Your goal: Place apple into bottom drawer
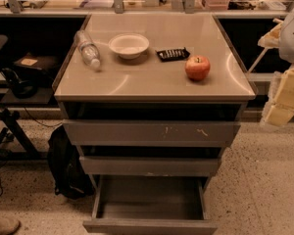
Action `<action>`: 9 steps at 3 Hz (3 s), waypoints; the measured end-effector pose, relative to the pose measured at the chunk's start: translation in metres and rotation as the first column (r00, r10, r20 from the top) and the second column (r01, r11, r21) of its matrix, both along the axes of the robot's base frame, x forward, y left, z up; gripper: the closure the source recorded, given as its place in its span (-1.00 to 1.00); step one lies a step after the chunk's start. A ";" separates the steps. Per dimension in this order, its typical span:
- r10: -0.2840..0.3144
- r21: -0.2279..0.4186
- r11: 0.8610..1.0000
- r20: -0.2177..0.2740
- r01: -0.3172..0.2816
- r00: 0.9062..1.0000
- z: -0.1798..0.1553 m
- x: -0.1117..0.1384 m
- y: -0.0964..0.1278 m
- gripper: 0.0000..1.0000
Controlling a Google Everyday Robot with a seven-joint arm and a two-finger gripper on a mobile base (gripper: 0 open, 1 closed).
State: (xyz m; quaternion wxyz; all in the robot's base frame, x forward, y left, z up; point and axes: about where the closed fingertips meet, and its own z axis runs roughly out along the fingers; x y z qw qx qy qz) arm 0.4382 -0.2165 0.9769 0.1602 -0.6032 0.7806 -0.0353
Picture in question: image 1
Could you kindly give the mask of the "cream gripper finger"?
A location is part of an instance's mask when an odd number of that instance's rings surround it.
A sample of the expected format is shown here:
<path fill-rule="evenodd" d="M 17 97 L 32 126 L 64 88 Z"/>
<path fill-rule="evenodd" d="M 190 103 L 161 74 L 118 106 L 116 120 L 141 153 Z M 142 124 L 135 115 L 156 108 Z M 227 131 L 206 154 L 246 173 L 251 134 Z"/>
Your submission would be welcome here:
<path fill-rule="evenodd" d="M 283 20 L 274 19 L 273 21 L 276 23 L 276 26 L 259 39 L 258 41 L 259 46 L 268 48 L 268 49 L 279 47 L 279 36 L 280 36 Z"/>
<path fill-rule="evenodd" d="M 261 122 L 272 126 L 287 124 L 294 117 L 294 65 L 284 73 L 273 74 L 268 96 Z"/>

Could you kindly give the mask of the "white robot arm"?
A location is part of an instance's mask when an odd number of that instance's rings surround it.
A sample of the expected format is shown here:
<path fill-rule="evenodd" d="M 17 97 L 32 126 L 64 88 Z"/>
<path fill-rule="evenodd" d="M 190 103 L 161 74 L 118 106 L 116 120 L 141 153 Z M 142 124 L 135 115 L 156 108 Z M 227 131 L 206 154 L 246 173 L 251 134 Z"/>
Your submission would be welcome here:
<path fill-rule="evenodd" d="M 274 74 L 269 86 L 269 100 L 262 112 L 262 122 L 283 126 L 294 117 L 294 7 L 283 22 L 259 39 L 258 45 L 277 48 L 279 58 L 291 64 L 284 73 Z"/>

